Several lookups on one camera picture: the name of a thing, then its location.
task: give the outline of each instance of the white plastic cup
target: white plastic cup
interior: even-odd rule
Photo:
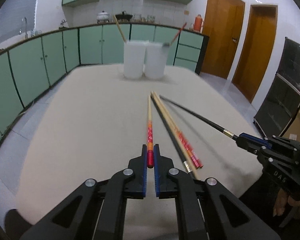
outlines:
[[[145,74],[149,79],[161,79],[168,60],[169,46],[162,43],[150,42],[146,50]]]
[[[129,79],[142,77],[148,41],[127,41],[124,44],[123,75]]]

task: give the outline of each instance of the blue gripper pad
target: blue gripper pad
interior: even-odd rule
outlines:
[[[142,155],[144,156],[144,162],[143,162],[143,197],[146,197],[146,191],[147,191],[147,146],[142,147]]]
[[[266,141],[266,140],[260,139],[258,137],[252,136],[252,135],[247,134],[247,133],[242,133],[242,134],[239,135],[239,137],[246,138],[246,139],[250,140],[251,142],[260,144],[260,146],[266,146],[267,149],[271,150],[271,146],[268,143],[268,141]]]
[[[159,181],[159,166],[158,159],[160,158],[159,146],[154,145],[153,147],[153,158],[154,158],[154,185],[155,185],[155,195],[159,197],[160,194],[160,181]]]

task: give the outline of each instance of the white table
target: white table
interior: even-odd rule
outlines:
[[[147,96],[156,91],[239,135],[257,135],[210,85],[191,71],[168,66],[161,81],[131,81],[123,65],[75,69],[55,94],[33,137],[20,178],[17,208],[30,223],[40,220],[88,178],[102,181],[141,155],[147,140]],[[204,167],[201,179],[215,177],[237,197],[261,176],[256,156],[239,149],[224,134],[167,105]],[[152,106],[154,144],[183,165]],[[177,232],[174,200],[155,198],[148,169],[144,200],[128,200],[125,239],[149,239]]]

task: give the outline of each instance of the white pot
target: white pot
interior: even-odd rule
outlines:
[[[108,21],[109,20],[109,14],[105,11],[102,11],[101,13],[97,14],[97,21]]]

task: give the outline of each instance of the chopstick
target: chopstick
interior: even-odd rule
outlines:
[[[179,36],[179,34],[183,31],[183,29],[186,27],[187,23],[185,23],[183,25],[183,27],[178,31],[178,33],[176,34],[176,36],[174,36],[173,40],[170,42],[170,46],[174,43],[174,41],[176,40],[176,38]]]
[[[122,37],[123,41],[124,41],[124,42],[127,42],[127,40],[126,40],[126,38],[125,38],[125,36],[124,36],[122,30],[121,30],[121,27],[120,27],[120,25],[119,25],[119,23],[118,23],[118,19],[117,19],[117,17],[116,17],[115,15],[113,16],[113,19],[114,19],[115,24],[117,25],[117,27],[118,27],[118,29],[119,29],[119,32],[120,32],[120,34],[121,34],[121,37]]]
[[[152,134],[152,115],[151,115],[151,96],[148,96],[148,152],[147,152],[147,166],[152,169],[154,166],[153,157],[153,134]]]
[[[177,153],[183,163],[183,165],[186,168],[186,171],[189,173],[189,175],[194,179],[200,179],[199,175],[197,173],[197,170],[195,169],[190,157],[188,156],[188,153],[184,146],[182,145],[181,141],[179,140],[179,137],[176,133],[176,131],[173,128],[173,125],[171,124],[170,118],[167,115],[167,112],[163,109],[163,103],[159,99],[158,95],[155,92],[151,92],[151,98],[154,102],[154,106],[158,110],[158,113],[163,121],[164,126],[166,127],[170,138],[174,144],[174,147],[177,150]]]
[[[182,105],[179,105],[178,103],[173,102],[172,100],[167,99],[164,96],[160,95],[160,98],[162,100],[166,101],[166,102],[169,102],[169,103],[171,103],[171,104],[173,104],[173,105],[181,108],[182,110],[184,110],[184,111],[188,112],[189,114],[195,116],[196,118],[200,119],[201,121],[204,121],[206,124],[210,125],[211,127],[213,127],[214,129],[218,130],[219,132],[221,132],[221,133],[225,134],[226,136],[230,137],[234,141],[238,138],[238,136],[235,135],[234,133],[232,133],[232,132],[228,131],[227,129],[223,128],[222,126],[220,126],[220,125],[218,125],[218,124],[210,121],[209,119],[204,118],[203,116],[201,116],[201,115],[199,115],[199,114],[191,111],[190,109],[188,109],[188,108],[186,108],[186,107],[184,107]]]
[[[183,132],[179,129],[179,127],[177,126],[177,124],[173,120],[172,116],[170,115],[170,113],[168,112],[168,110],[167,110],[167,108],[165,107],[164,104],[162,104],[162,108],[165,111],[165,113],[168,116],[168,118],[170,119],[170,123],[171,123],[172,127],[176,131],[179,140],[181,141],[183,147],[186,149],[186,151],[188,153],[188,156],[191,158],[191,160],[192,160],[195,168],[196,169],[202,168],[203,167],[202,162],[200,161],[200,159],[198,158],[198,156],[195,154],[195,152],[194,152],[191,144],[186,139],[186,137],[183,134]]]

